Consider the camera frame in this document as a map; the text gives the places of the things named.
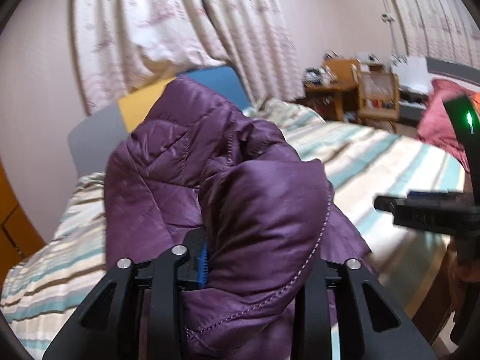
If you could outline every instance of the bed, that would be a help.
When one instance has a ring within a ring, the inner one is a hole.
[[[461,164],[418,140],[371,127],[326,123],[309,108],[274,98],[256,109],[248,107],[240,81],[229,67],[189,75],[230,98],[246,115],[275,123],[304,161],[324,162],[335,187],[335,203],[370,245],[370,261],[380,281],[413,317],[440,269],[448,239],[393,226],[392,217],[376,212],[372,201],[378,193],[461,191],[465,181]],[[158,82],[97,112],[69,137],[80,180],[54,239],[10,270],[0,302],[11,328],[36,359],[105,273],[102,172],[111,151],[141,123],[168,82]],[[335,327],[332,334],[338,334]],[[339,359],[338,347],[334,358]]]

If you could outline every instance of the pink blanket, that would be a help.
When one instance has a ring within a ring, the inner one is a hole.
[[[455,137],[455,131],[443,103],[463,93],[468,96],[473,96],[475,93],[447,79],[434,79],[431,83],[433,93],[429,96],[427,110],[423,113],[418,125],[417,138],[452,154],[460,161],[465,171],[470,173],[465,149]]]

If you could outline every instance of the striped bedsheet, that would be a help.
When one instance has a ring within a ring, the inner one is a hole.
[[[335,187],[335,203],[358,227],[373,251],[380,281],[413,316],[446,252],[441,235],[392,225],[376,212],[376,194],[408,190],[462,190],[465,173],[443,150],[383,130],[325,123],[301,106],[269,101],[250,116],[276,123],[304,161],[318,158]],[[103,174],[80,180],[51,244],[15,266],[0,306],[28,351],[40,359],[75,307],[104,275]],[[332,329],[335,342],[338,330]],[[334,359],[339,359],[334,346]]]

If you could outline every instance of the curtain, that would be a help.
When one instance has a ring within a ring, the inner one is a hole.
[[[395,0],[408,54],[480,68],[480,30],[461,0]]]
[[[250,100],[304,96],[302,74],[278,0],[203,0]]]
[[[73,26],[91,113],[155,79],[228,58],[201,0],[73,0]]]

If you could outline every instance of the floral curtain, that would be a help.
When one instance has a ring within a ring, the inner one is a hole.
[[[201,0],[73,0],[73,25],[91,113],[152,80],[228,58]]]
[[[298,57],[278,0],[203,0],[252,101],[304,96]]]
[[[480,30],[461,0],[395,0],[408,54],[480,68]]]

